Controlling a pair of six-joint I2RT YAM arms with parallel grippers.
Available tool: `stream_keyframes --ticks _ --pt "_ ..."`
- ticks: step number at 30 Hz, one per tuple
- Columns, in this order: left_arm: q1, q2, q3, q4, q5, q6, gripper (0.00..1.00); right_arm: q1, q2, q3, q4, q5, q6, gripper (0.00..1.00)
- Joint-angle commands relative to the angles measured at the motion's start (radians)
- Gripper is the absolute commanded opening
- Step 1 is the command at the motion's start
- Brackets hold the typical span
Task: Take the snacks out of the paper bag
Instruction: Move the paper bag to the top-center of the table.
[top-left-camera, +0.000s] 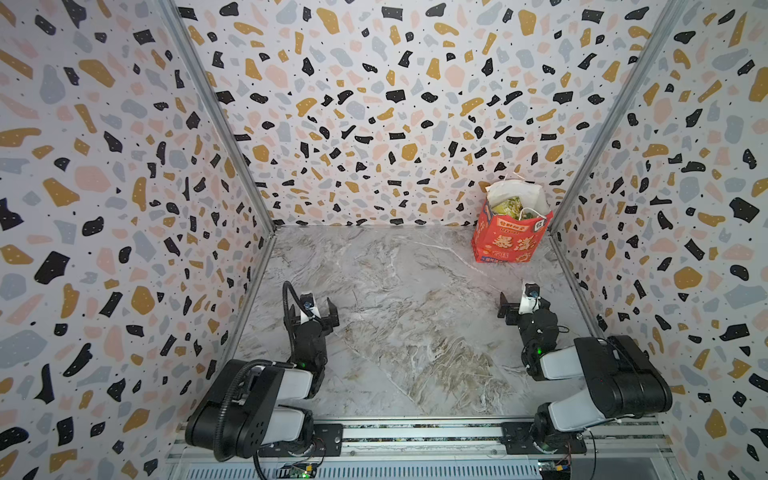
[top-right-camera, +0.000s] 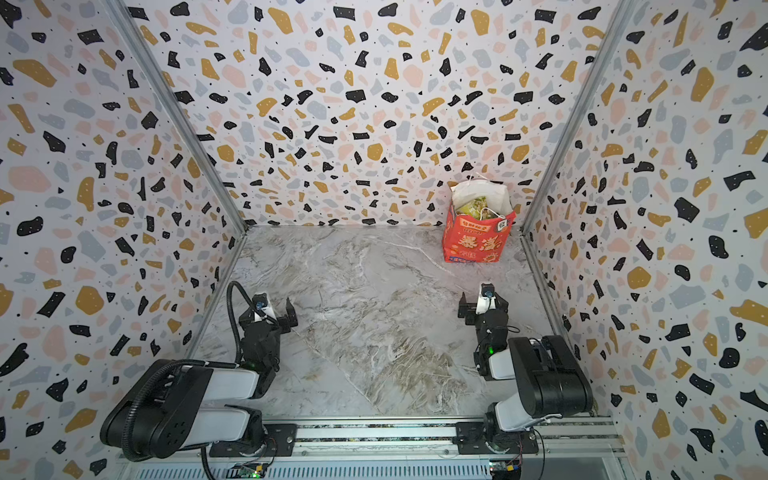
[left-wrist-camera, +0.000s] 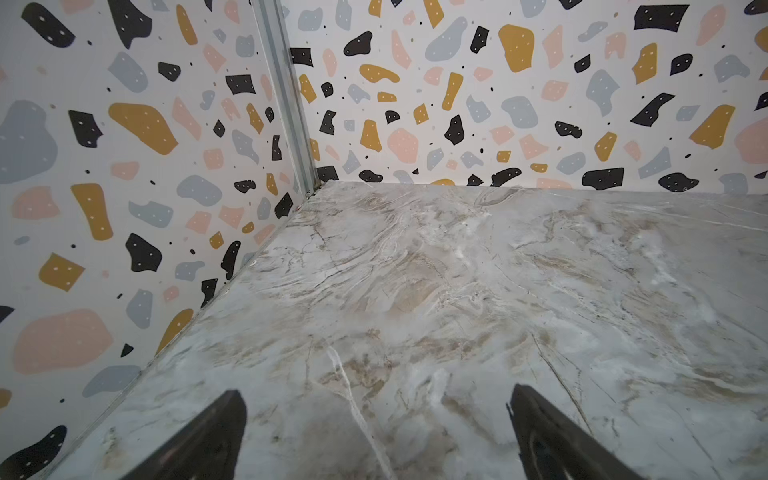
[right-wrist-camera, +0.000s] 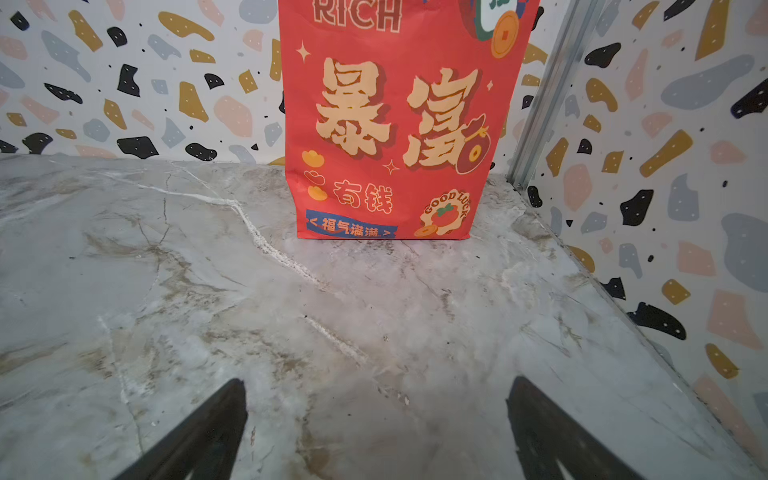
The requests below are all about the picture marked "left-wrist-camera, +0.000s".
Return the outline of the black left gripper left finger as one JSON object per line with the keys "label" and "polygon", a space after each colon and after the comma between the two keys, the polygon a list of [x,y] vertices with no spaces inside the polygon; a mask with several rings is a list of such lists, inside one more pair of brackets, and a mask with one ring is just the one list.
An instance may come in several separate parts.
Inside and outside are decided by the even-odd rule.
{"label": "black left gripper left finger", "polygon": [[246,421],[241,393],[227,390],[125,477],[232,480]]}

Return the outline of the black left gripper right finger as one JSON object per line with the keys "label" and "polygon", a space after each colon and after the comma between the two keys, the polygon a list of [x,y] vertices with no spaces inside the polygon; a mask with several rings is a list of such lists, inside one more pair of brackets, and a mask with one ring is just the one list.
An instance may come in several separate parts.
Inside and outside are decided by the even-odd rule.
{"label": "black left gripper right finger", "polygon": [[506,408],[527,478],[641,479],[533,387],[515,385]]}

